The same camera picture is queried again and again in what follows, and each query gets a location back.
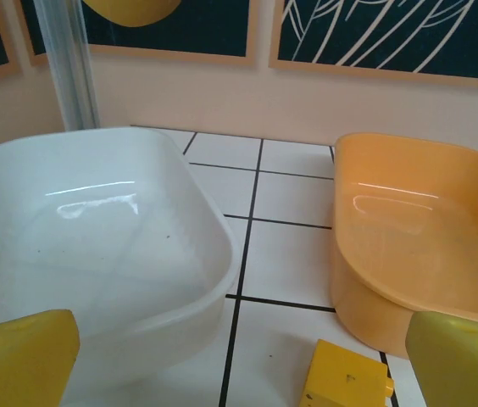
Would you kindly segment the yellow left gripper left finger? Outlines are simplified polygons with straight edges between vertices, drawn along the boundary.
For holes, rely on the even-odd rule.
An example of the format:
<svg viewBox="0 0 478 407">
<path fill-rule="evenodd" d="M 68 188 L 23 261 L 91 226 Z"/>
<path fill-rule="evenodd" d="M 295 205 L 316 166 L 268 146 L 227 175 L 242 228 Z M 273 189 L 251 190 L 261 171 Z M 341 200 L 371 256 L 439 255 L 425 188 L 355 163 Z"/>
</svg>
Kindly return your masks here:
<svg viewBox="0 0 478 407">
<path fill-rule="evenodd" d="M 80 345 L 68 309 L 0 323 L 0 406 L 58 406 Z"/>
</svg>

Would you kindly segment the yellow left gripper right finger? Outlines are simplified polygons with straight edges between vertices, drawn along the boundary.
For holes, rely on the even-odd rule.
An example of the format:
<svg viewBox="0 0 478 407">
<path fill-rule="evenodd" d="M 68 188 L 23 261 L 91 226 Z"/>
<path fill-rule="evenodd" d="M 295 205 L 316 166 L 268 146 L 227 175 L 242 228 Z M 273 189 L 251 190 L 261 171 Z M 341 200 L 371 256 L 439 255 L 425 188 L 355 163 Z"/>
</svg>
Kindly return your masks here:
<svg viewBox="0 0 478 407">
<path fill-rule="evenodd" d="M 405 346 L 428 406 L 478 406 L 478 322 L 413 314 Z"/>
</svg>

